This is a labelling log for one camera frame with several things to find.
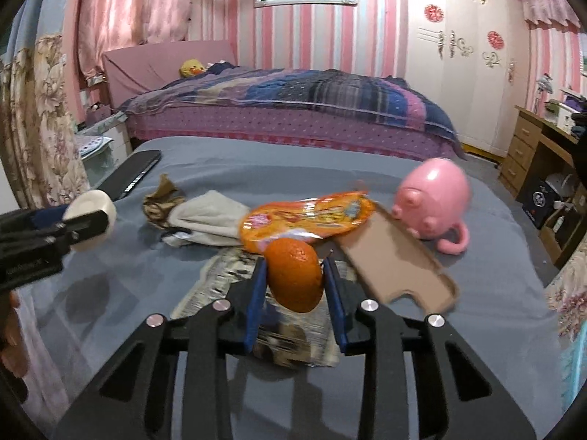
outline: striped wallpaper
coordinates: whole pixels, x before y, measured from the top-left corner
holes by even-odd
[[[406,71],[407,0],[254,8],[254,0],[192,0],[190,40],[228,39],[239,64],[340,69],[367,76]]]
[[[544,73],[553,78],[554,95],[543,93],[543,102],[550,98],[562,101],[562,88],[570,87],[581,92],[579,33],[576,27],[530,23],[528,109],[532,109],[538,91],[536,80]]]

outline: nightstand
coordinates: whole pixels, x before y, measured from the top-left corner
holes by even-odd
[[[125,121],[124,113],[116,113],[78,132],[80,135],[103,135],[112,139],[103,148],[83,158],[90,186],[95,186],[133,152]]]

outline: floral curtain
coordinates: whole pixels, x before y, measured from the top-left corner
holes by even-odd
[[[0,154],[21,207],[67,204],[89,189],[63,90],[60,34],[0,63]]]
[[[587,320],[587,235],[546,289],[548,306],[558,312],[559,334],[574,341]]]
[[[563,26],[574,25],[580,28],[579,18],[570,7],[567,0],[522,0],[524,4],[524,18],[535,25],[541,22],[552,25],[560,23]]]
[[[187,36],[191,0],[81,0],[80,68],[89,85],[102,80],[102,54]]]

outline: plaid blanket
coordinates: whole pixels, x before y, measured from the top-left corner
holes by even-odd
[[[338,70],[255,70],[214,65],[204,74],[174,81],[122,104],[125,113],[157,112],[167,105],[307,109],[441,136],[460,144],[447,114],[404,79],[376,78]]]

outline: storage box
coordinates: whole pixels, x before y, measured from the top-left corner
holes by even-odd
[[[109,105],[102,105],[98,109],[89,110],[86,113],[86,127],[91,127],[102,119],[110,117],[112,110]]]
[[[522,197],[522,210],[538,229],[554,212],[554,202],[561,197],[544,180],[529,183]]]

